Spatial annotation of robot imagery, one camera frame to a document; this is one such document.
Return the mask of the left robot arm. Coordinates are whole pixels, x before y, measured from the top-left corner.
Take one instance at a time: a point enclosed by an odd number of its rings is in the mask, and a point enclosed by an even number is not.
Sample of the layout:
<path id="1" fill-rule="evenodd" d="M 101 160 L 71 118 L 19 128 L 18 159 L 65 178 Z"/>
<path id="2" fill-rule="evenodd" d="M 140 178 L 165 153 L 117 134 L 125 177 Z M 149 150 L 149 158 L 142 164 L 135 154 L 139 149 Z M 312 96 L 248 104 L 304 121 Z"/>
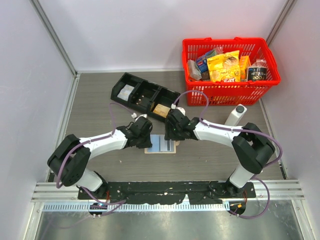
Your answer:
<path id="1" fill-rule="evenodd" d="M 96 171 L 87 169 L 88 162 L 115 150 L 150 148 L 152 129 L 152 122 L 143 114 L 128 126 L 119 126 L 101 135 L 85 138 L 67 135 L 47 161 L 56 175 L 56 187 L 77 186 L 90 197 L 104 198 L 108 183 Z"/>

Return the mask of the beige leather card holder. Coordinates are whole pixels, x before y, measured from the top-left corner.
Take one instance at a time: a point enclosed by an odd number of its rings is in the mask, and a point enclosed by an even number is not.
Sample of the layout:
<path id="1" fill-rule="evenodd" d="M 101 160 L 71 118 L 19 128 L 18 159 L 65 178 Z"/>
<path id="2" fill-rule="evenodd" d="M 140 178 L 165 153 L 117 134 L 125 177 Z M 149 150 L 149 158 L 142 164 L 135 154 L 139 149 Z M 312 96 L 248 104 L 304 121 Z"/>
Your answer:
<path id="1" fill-rule="evenodd" d="M 180 141 L 159 139 L 152 147 L 145 148 L 145 154 L 175 154 Z"/>

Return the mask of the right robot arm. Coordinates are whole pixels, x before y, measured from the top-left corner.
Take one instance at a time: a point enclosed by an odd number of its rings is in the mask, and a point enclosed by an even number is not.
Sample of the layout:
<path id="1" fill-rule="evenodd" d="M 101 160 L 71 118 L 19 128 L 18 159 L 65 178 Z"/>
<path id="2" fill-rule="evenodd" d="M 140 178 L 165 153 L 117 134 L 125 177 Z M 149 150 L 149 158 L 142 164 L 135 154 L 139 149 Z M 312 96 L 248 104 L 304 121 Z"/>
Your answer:
<path id="1" fill-rule="evenodd" d="M 165 139 L 210 141 L 233 148 L 239 165 L 225 183 L 226 193 L 233 198 L 244 191 L 246 183 L 263 168 L 275 153 L 269 136 L 253 123 L 245 126 L 227 126 L 203 120 L 189 119 L 179 109 L 171 109 L 165 119 Z"/>

